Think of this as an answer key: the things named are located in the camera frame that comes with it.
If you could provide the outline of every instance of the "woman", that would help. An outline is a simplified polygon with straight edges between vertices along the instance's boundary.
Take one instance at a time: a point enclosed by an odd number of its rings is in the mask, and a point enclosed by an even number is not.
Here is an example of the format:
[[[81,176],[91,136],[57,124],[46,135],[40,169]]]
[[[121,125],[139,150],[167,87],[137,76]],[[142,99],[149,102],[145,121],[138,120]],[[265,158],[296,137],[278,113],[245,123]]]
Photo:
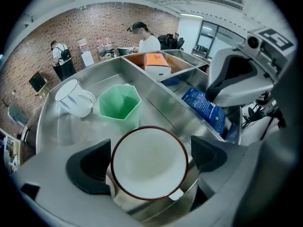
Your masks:
[[[133,47],[134,52],[145,53],[153,52],[161,49],[159,40],[147,28],[147,25],[142,22],[133,24],[133,34],[140,40],[139,47]]]

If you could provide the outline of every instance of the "red rim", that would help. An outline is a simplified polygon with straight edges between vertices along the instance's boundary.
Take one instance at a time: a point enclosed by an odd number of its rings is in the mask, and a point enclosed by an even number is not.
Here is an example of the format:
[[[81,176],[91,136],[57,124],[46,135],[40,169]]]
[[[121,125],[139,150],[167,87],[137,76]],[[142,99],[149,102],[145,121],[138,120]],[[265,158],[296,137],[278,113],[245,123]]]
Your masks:
[[[115,171],[114,171],[114,156],[115,156],[115,153],[118,149],[118,146],[120,145],[120,143],[128,136],[130,135],[131,133],[134,133],[136,131],[139,131],[139,130],[143,130],[143,129],[157,129],[157,130],[161,130],[161,131],[164,131],[168,134],[170,134],[172,137],[174,137],[178,143],[180,144],[180,146],[182,147],[183,151],[184,151],[184,155],[185,155],[185,160],[186,160],[186,167],[185,167],[185,172],[184,172],[184,176],[181,180],[181,182],[179,183],[179,185],[176,187],[176,189],[174,189],[172,192],[168,193],[167,195],[165,196],[162,196],[160,198],[155,198],[155,199],[146,199],[146,198],[140,198],[136,195],[133,195],[132,193],[130,193],[129,191],[127,191],[118,181],[118,179],[116,178],[116,174],[115,174]],[[112,175],[113,175],[113,178],[115,180],[115,182],[117,183],[117,185],[125,192],[127,193],[128,195],[136,198],[136,199],[140,199],[140,200],[146,200],[146,201],[153,201],[153,200],[160,200],[160,199],[164,199],[168,196],[170,196],[171,194],[173,194],[176,190],[178,190],[180,188],[180,186],[183,184],[185,178],[186,178],[186,175],[187,175],[187,170],[188,170],[188,156],[187,156],[187,152],[186,152],[186,149],[183,145],[183,143],[171,132],[169,132],[168,130],[164,129],[164,128],[161,128],[161,127],[158,127],[158,126],[142,126],[142,127],[139,127],[137,129],[134,129],[132,131],[129,131],[128,133],[126,133],[119,141],[118,143],[116,144],[115,148],[114,148],[114,151],[113,151],[113,154],[112,154],[112,157],[111,157],[111,161],[110,161],[110,169],[112,171]]]

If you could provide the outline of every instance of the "ceiling light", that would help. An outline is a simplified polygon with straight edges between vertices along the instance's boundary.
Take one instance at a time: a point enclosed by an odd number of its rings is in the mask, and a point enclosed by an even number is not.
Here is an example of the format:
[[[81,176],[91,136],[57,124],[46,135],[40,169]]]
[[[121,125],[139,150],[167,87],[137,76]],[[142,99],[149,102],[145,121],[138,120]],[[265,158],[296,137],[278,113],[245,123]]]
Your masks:
[[[193,15],[193,14],[187,14],[187,13],[180,13],[180,14],[183,15],[183,16],[204,18],[203,16],[199,16],[199,15]]]

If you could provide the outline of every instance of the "black backpack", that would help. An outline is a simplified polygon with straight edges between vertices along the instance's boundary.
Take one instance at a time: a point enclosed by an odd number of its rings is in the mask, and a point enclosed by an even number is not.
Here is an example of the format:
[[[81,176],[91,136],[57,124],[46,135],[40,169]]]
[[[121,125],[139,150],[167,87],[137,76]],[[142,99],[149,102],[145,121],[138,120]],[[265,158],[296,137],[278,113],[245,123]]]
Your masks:
[[[71,52],[70,52],[70,50],[69,49],[65,49],[64,48],[64,45],[63,45],[63,49],[64,49],[64,51],[63,50],[61,50],[59,47],[57,47],[60,51],[61,51],[61,58],[59,58],[59,59],[62,59],[62,60],[64,60],[64,61],[67,61],[67,60],[69,60],[70,58],[71,58]]]

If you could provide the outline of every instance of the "window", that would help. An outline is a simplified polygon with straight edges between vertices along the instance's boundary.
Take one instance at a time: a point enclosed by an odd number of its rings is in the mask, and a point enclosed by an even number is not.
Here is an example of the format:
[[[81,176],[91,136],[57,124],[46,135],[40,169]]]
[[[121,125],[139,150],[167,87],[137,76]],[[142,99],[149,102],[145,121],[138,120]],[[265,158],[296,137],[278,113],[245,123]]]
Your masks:
[[[245,39],[233,31],[204,21],[194,50],[204,54],[206,58],[213,58],[218,50],[232,48]]]

